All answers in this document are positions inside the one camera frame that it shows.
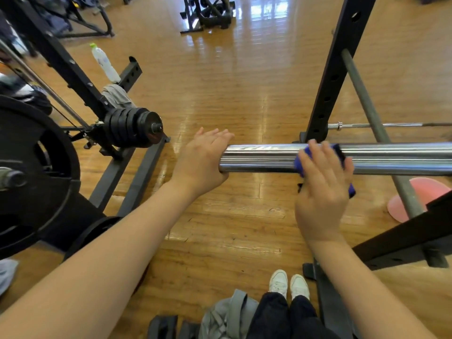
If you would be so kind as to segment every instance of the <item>shoe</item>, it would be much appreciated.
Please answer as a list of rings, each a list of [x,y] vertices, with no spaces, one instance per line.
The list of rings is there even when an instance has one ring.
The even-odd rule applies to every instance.
[[[287,274],[284,270],[276,270],[272,278],[270,278],[270,285],[268,290],[270,292],[279,292],[284,298],[287,298],[287,287],[289,281],[287,279]]]
[[[309,287],[302,275],[293,275],[290,279],[290,293],[292,300],[298,295],[303,295],[309,300]]]

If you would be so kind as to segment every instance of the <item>person's left hand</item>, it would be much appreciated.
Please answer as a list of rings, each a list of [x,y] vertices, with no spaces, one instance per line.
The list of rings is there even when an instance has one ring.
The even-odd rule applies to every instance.
[[[188,188],[195,198],[220,186],[229,176],[220,172],[220,158],[232,138],[228,130],[204,133],[201,127],[180,153],[171,180]]]

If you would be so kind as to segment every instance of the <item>water bottle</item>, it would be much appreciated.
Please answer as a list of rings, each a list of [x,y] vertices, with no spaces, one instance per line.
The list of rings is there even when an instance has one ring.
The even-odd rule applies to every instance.
[[[110,60],[105,52],[102,51],[102,49],[99,49],[94,43],[91,43],[90,46],[92,47],[91,52],[93,53],[94,58],[99,63],[100,67],[104,70],[109,80],[113,83],[121,82],[121,77],[119,77],[118,73],[110,63]]]

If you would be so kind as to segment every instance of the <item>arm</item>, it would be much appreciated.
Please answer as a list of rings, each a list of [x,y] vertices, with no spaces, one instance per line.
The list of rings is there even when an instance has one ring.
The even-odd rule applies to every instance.
[[[179,216],[227,179],[218,163],[233,136],[201,128],[182,151],[170,182],[0,316],[2,337],[107,338]]]
[[[327,142],[309,142],[312,159],[300,151],[306,180],[296,201],[298,226],[341,295],[365,339],[435,338],[356,256],[339,231],[348,203],[353,163],[339,159]]]

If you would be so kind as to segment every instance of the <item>leg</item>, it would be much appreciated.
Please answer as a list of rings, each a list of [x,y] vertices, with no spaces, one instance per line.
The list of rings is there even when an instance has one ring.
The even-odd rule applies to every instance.
[[[309,288],[301,275],[290,280],[292,303],[290,305],[290,326],[292,339],[340,339],[333,331],[325,328],[309,301]]]
[[[247,339],[290,338],[287,285],[287,274],[283,270],[275,271],[270,279],[270,291],[262,296],[251,320]]]

